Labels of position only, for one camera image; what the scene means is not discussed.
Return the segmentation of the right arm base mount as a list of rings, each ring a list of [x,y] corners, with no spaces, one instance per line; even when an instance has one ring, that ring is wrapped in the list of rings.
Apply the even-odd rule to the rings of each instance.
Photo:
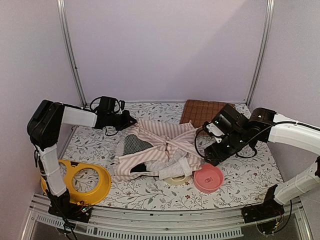
[[[277,186],[275,184],[267,190],[262,203],[256,205],[248,204],[241,209],[245,223],[262,221],[285,213],[283,205],[274,200]]]

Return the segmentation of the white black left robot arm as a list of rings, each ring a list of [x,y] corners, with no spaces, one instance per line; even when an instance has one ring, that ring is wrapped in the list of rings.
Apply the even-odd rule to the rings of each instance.
[[[100,96],[92,102],[97,103],[97,106],[83,108],[45,99],[27,124],[27,134],[35,148],[35,165],[39,168],[51,196],[61,197],[69,193],[60,173],[57,154],[57,142],[62,125],[98,130],[112,127],[119,132],[137,123],[125,109],[123,100]]]

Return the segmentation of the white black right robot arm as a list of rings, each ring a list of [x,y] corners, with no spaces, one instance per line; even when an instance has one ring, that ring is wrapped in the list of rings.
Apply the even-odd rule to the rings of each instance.
[[[291,119],[274,110],[256,108],[246,117],[229,104],[225,105],[202,130],[215,139],[204,150],[207,163],[217,166],[227,158],[237,155],[244,147],[251,149],[257,142],[284,144],[319,155],[319,127]],[[308,168],[283,183],[270,187],[265,193],[258,213],[269,218],[290,200],[320,185],[320,161],[315,160]]]

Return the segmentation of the pink striped pet tent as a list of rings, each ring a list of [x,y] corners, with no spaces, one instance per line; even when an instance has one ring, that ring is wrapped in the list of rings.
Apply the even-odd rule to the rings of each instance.
[[[196,132],[190,122],[139,119],[116,146],[112,180],[121,183],[140,176],[164,180],[192,175],[203,163],[194,146]]]

